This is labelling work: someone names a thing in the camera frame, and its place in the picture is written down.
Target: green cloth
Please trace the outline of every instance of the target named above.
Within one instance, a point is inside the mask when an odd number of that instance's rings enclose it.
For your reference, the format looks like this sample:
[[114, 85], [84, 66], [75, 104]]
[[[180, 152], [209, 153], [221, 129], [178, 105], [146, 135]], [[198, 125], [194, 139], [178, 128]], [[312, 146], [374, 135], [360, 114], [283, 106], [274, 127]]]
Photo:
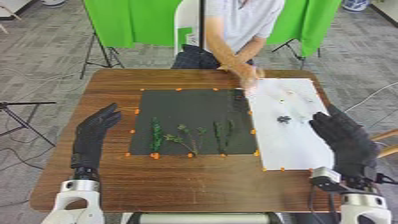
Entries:
[[[86, 0], [90, 17], [107, 47], [134, 43], [175, 46], [175, 11], [182, 0]], [[317, 52], [342, 0], [287, 0], [269, 44], [303, 42], [303, 56]], [[189, 33], [180, 32], [180, 40]]]

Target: floor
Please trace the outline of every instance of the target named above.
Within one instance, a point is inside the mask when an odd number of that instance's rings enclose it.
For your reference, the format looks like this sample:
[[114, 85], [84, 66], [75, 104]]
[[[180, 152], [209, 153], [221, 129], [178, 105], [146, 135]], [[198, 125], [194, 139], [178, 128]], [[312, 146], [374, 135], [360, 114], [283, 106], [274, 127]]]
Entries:
[[[0, 32], [0, 101], [58, 101], [58, 105], [40, 108], [33, 122], [47, 137], [58, 141], [86, 84], [98, 70], [91, 66], [81, 81], [79, 72], [93, 33], [82, 1], [70, 0], [56, 9], [38, 2], [22, 18], [24, 21], [3, 21], [11, 34]], [[313, 56], [308, 59], [306, 70], [317, 74], [331, 101], [342, 109], [356, 105], [398, 81], [397, 42], [398, 29], [376, 11], [369, 9], [365, 13], [353, 14], [340, 10], [322, 46], [322, 58]], [[260, 67], [299, 69], [290, 50], [273, 53], [274, 48], [269, 46], [260, 54]], [[93, 58], [102, 61], [98, 49]], [[129, 68], [170, 68], [173, 49], [138, 45], [136, 49], [122, 49], [122, 60]], [[397, 94], [395, 86], [351, 112], [372, 134], [397, 128]], [[31, 109], [26, 106], [13, 107], [24, 117]], [[4, 113], [0, 124], [0, 132], [17, 127]], [[6, 148], [17, 150], [22, 158], [43, 154], [29, 162], [45, 167], [52, 155], [50, 145], [26, 130], [0, 138], [0, 220], [4, 224], [42, 223], [47, 214], [36, 212], [27, 203], [42, 170], [24, 164], [15, 165], [19, 159]], [[379, 169], [398, 179], [398, 155], [381, 160]], [[398, 214], [398, 201], [393, 200], [398, 188], [381, 188], [393, 213]], [[107, 215], [107, 223], [118, 223], [118, 219], [118, 215]]]

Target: white paper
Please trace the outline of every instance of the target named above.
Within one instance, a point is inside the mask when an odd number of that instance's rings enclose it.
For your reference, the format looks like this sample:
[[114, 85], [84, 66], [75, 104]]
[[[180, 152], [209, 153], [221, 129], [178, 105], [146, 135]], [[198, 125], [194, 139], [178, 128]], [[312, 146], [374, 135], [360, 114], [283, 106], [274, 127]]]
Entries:
[[[328, 109], [310, 79], [262, 79], [249, 104], [264, 167], [267, 170], [333, 168], [335, 154], [310, 126]], [[278, 118], [289, 116], [290, 123]]]

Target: dark green mat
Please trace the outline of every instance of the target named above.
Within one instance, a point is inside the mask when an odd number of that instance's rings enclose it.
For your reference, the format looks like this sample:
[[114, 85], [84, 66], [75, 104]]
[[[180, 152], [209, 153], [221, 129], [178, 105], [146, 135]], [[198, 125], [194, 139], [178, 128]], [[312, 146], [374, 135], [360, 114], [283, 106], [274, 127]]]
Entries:
[[[141, 101], [141, 114], [136, 122], [136, 135], [132, 139], [132, 154], [148, 155], [152, 153], [154, 128], [152, 120], [159, 118], [164, 135], [173, 134], [184, 137], [187, 145], [193, 145], [191, 138], [178, 125], [186, 124], [193, 138], [200, 145], [198, 128], [205, 128], [209, 133], [203, 138], [202, 154], [219, 154], [219, 143], [216, 138], [214, 122], [223, 125], [221, 142], [226, 145], [230, 123], [233, 123], [233, 134], [226, 147], [228, 154], [253, 154], [258, 148], [257, 137], [251, 134], [253, 121], [249, 115], [249, 104], [241, 90], [184, 90], [146, 91]], [[161, 154], [187, 154], [186, 147], [164, 141]]]

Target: wooden table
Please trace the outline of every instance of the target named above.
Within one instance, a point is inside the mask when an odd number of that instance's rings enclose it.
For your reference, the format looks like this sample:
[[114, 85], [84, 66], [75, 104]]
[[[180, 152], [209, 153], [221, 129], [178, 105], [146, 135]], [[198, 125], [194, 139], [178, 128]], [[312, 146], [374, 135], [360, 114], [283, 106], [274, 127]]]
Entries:
[[[276, 78], [312, 78], [324, 99], [315, 75], [306, 71], [267, 71]], [[58, 149], [42, 175], [33, 208], [50, 211], [61, 183], [74, 170], [72, 146], [75, 127], [86, 117], [111, 103], [118, 103], [123, 120], [109, 131], [102, 159], [102, 187], [106, 212], [308, 212], [310, 171], [262, 171], [253, 155], [130, 156], [136, 109], [141, 89], [232, 89], [237, 77], [212, 70], [114, 70], [95, 74]], [[328, 211], [328, 195], [319, 193], [315, 209]]]

